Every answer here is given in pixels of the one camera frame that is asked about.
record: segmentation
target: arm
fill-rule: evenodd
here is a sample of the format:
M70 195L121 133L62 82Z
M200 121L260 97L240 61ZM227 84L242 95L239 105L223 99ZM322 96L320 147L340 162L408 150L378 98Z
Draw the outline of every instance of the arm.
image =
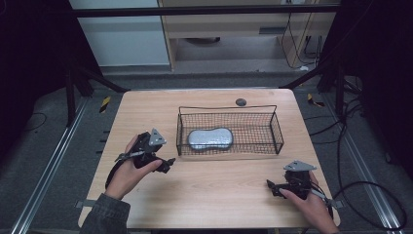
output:
M137 136L128 144L126 152L133 146L136 138ZM125 161L113 175L112 181L107 186L104 194L101 194L97 199L91 212L86 217L80 233L128 233L127 220L131 205L121 200L146 175L155 171L161 164L162 161L157 160L137 169L133 164L133 159Z
M311 181L319 184L314 174L310 171ZM313 193L309 193L306 200L302 200L294 193L280 189L280 193L291 201L298 210L304 215L308 222L313 225L320 233L333 234L339 233L338 227L335 225L333 219L328 213L324 202L320 197Z

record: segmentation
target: light wood tabletop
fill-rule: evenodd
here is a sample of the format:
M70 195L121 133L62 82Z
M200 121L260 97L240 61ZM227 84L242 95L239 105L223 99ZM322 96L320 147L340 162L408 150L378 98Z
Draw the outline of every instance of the light wood tabletop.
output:
M276 105L284 146L277 154L231 153L178 156L179 106ZM319 186L331 197L306 126L291 90L168 90L124 94L87 199L96 200L114 160L133 136L155 128L167 140L157 156L176 162L167 174L146 176L123 201L131 204L128 228L286 228L309 224L287 200L274 197L266 179L286 183L283 167L294 160L316 166ZM82 225L91 208L79 218ZM340 223L334 211L334 221Z

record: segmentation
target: black wire mesh basket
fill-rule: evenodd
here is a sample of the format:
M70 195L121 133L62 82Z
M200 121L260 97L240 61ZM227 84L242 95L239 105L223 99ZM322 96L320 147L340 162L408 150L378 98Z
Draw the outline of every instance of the black wire mesh basket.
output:
M176 133L178 155L279 154L283 138L276 109L276 105L180 106Z

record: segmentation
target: gray jacket sleeve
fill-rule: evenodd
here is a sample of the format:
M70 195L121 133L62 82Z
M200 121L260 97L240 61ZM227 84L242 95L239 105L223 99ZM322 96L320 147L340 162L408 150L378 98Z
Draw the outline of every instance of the gray jacket sleeve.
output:
M127 234L131 205L100 194L86 217L80 233Z

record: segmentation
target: white wall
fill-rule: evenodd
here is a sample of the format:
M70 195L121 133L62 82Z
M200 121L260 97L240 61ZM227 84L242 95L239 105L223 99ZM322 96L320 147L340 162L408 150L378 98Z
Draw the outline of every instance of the white wall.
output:
M70 0L73 9L158 7L156 0ZM160 17L79 19L99 66L169 65Z

